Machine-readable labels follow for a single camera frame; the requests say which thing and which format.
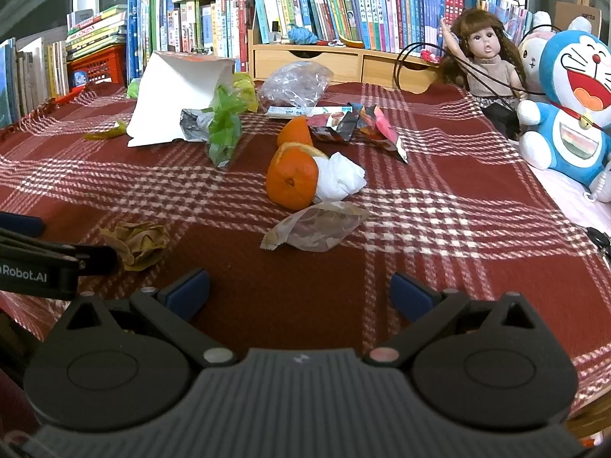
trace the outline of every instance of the red collar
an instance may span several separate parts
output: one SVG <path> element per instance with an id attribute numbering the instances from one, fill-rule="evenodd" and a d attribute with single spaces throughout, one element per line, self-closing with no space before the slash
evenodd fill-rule
<path id="1" fill-rule="evenodd" d="M 558 108 L 559 110 L 564 111 L 565 113 L 569 114 L 571 117 L 573 117 L 574 119 L 577 120 L 581 120 L 581 115 L 579 115 L 575 110 L 571 110 L 570 108 L 568 108 L 567 106 L 562 106 L 562 105 L 558 105 L 558 103 L 554 103 L 553 101 L 550 102 L 553 106 L 555 106 L 556 108 Z M 604 131 L 604 129 L 600 126 L 598 126 L 597 124 L 595 124 L 594 122 L 592 122 L 592 126 L 597 128 L 599 131 Z"/>

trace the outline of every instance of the crumpled brown paper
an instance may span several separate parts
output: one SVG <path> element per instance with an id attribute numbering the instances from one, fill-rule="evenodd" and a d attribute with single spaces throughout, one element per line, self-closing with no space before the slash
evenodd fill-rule
<path id="1" fill-rule="evenodd" d="M 282 243 L 305 252 L 326 252 L 337 246 L 369 217 L 369 211 L 349 202 L 322 202 L 286 217 L 261 241 L 264 250 Z"/>
<path id="2" fill-rule="evenodd" d="M 155 222 L 119 222 L 113 231 L 99 229 L 106 244 L 117 252 L 123 267 L 130 272 L 140 272 L 156 264 L 170 242 L 166 228 Z"/>

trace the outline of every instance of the white paper bag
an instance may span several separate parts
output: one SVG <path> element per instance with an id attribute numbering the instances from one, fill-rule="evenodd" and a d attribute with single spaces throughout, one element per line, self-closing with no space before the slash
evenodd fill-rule
<path id="1" fill-rule="evenodd" d="M 233 85 L 235 60 L 211 55 L 154 52 L 140 81 L 136 109 L 127 126 L 128 146 L 184 139 L 183 108 L 208 108 L 218 85 Z"/>

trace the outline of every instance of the yellow bell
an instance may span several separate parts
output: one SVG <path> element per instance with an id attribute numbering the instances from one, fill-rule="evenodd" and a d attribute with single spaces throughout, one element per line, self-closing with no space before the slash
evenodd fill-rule
<path id="1" fill-rule="evenodd" d="M 592 116 L 589 113 L 583 114 L 579 117 L 579 127 L 582 129 L 589 129 L 594 126 L 594 121 L 592 120 Z"/>

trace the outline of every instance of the doll hair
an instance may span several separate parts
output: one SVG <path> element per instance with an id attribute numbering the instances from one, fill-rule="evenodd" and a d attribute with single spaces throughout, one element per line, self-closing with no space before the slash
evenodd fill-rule
<path id="1" fill-rule="evenodd" d="M 470 8 L 460 14 L 452 25 L 451 31 L 458 38 L 458 43 L 465 56 L 473 58 L 473 53 L 469 50 L 469 36 L 486 27 L 491 27 L 499 39 L 499 55 L 501 60 L 511 63 L 516 68 L 517 75 L 522 84 L 526 84 L 526 74 L 524 73 L 520 52 L 517 50 L 516 45 L 505 36 L 503 23 L 496 16 L 485 10 Z M 469 89 L 465 71 L 448 53 L 439 63 L 437 76 L 441 82 L 455 84 L 466 90 Z"/>

